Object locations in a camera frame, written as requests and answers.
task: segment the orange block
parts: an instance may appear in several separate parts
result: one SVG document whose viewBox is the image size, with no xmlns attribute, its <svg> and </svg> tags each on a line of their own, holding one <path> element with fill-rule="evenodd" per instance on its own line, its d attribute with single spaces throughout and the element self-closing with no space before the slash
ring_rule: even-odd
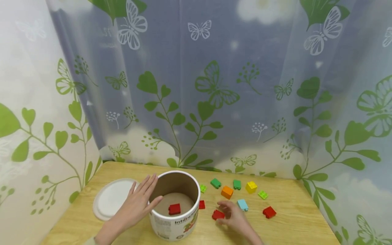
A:
<svg viewBox="0 0 392 245">
<path fill-rule="evenodd" d="M 222 190 L 222 192 L 221 192 L 221 195 L 222 196 L 224 196 L 224 197 L 226 197 L 227 199 L 230 199 L 231 198 L 231 196 L 233 195 L 233 189 L 231 189 L 230 187 L 228 187 L 227 185 L 225 185 L 224 187 L 223 187 L 223 190 Z"/>
</svg>

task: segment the tabletop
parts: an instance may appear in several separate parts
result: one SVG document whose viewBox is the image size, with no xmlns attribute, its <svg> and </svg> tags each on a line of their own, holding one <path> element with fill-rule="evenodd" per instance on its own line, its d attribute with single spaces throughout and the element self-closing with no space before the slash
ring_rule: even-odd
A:
<svg viewBox="0 0 392 245">
<path fill-rule="evenodd" d="M 84 244 L 101 228 L 103 222 L 93 214 L 93 201 L 97 193 L 108 183 L 120 178 L 133 178 L 141 182 L 148 174 L 161 174 L 173 170 L 168 167 L 140 165 L 132 163 L 106 162 L 84 187 L 76 200 L 66 210 L 46 236 L 43 245 L 76 245 Z M 186 238 L 176 241 L 182 244 L 246 244 L 246 241 L 234 231 L 217 225 L 211 218 L 217 209 L 217 201 L 225 200 L 221 189 L 215 189 L 210 181 L 217 178 L 222 186 L 233 186 L 233 180 L 242 182 L 241 190 L 234 190 L 231 201 L 245 199 L 249 211 L 246 217 L 268 245 L 279 244 L 328 244 L 338 245 L 339 242 L 331 231 L 324 217 L 316 207 L 312 198 L 301 182 L 280 178 L 249 176 L 242 174 L 220 173 L 193 169 L 180 169 L 193 175 L 199 184 L 207 186 L 201 200 L 205 200 L 206 209 L 199 210 L 195 229 Z M 258 186 L 256 193 L 249 194 L 245 185 L 254 181 Z M 262 200 L 257 192 L 268 193 Z M 276 216 L 267 219 L 263 209 L 272 206 Z M 149 217 L 146 216 L 135 227 L 125 231 L 113 245 L 123 244 L 169 244 L 162 240 L 151 228 Z"/>
</svg>

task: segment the round lid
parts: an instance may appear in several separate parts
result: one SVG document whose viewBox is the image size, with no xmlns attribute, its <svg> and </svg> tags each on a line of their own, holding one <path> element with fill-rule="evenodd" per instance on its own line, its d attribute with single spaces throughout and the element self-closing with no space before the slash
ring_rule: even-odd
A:
<svg viewBox="0 0 392 245">
<path fill-rule="evenodd" d="M 93 212 L 95 216 L 103 221 L 113 217 L 127 199 L 134 182 L 136 182 L 135 188 L 137 188 L 139 182 L 134 179 L 119 179 L 104 186 L 94 199 Z"/>
</svg>

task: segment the building block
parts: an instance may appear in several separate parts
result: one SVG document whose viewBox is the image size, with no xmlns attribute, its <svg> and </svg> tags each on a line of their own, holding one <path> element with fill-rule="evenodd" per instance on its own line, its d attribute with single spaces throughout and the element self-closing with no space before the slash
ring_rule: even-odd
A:
<svg viewBox="0 0 392 245">
<path fill-rule="evenodd" d="M 259 197 L 261 197 L 263 200 L 267 199 L 267 197 L 268 197 L 268 194 L 265 193 L 264 191 L 260 191 L 258 195 L 259 195 Z"/>
<path fill-rule="evenodd" d="M 219 189 L 219 187 L 222 186 L 222 184 L 219 182 L 219 180 L 217 180 L 216 178 L 211 180 L 211 185 L 213 187 L 215 187 L 215 189 Z"/>
<path fill-rule="evenodd" d="M 248 212 L 248 204 L 246 204 L 244 199 L 240 199 L 237 201 L 238 206 L 240 207 L 240 209 L 242 209 L 242 211 Z"/>
<path fill-rule="evenodd" d="M 212 218 L 213 218 L 214 220 L 217 220 L 217 219 L 224 219 L 224 218 L 225 218 L 225 214 L 222 213 L 222 212 L 220 212 L 220 211 L 218 211 L 218 210 L 215 210 L 214 213 L 212 214 Z"/>
<path fill-rule="evenodd" d="M 180 204 L 173 204 L 169 206 L 169 215 L 176 215 L 181 213 Z"/>
<path fill-rule="evenodd" d="M 200 191 L 201 191 L 202 193 L 204 193 L 205 190 L 207 190 L 207 186 L 205 186 L 205 185 L 200 185 Z"/>
<path fill-rule="evenodd" d="M 267 219 L 270 219 L 276 215 L 276 212 L 271 206 L 269 206 L 268 208 L 263 210 L 263 214 Z"/>
<path fill-rule="evenodd" d="M 205 209 L 204 200 L 200 200 L 200 202 L 199 202 L 199 209 Z"/>
<path fill-rule="evenodd" d="M 234 190 L 241 190 L 241 181 L 234 180 L 233 181 Z"/>
<path fill-rule="evenodd" d="M 225 185 L 222 189 L 221 195 L 226 197 L 227 199 L 230 199 L 231 196 L 233 195 L 233 189 L 231 189 L 230 187 L 228 187 L 227 185 Z"/>
<path fill-rule="evenodd" d="M 245 189 L 249 192 L 249 194 L 252 194 L 256 192 L 257 185 L 253 181 L 251 181 L 246 184 Z"/>
</svg>

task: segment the left hand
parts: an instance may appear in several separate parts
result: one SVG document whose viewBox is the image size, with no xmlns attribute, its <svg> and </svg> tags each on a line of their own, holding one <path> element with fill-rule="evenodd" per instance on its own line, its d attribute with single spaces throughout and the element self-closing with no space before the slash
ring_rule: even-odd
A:
<svg viewBox="0 0 392 245">
<path fill-rule="evenodd" d="M 150 205 L 147 205 L 157 182 L 158 177 L 153 174 L 152 177 L 147 175 L 136 190 L 136 182 L 133 183 L 124 204 L 110 220 L 104 223 L 95 237 L 98 245 L 110 245 L 121 233 L 135 226 L 158 205 L 163 196 L 156 197 Z"/>
</svg>

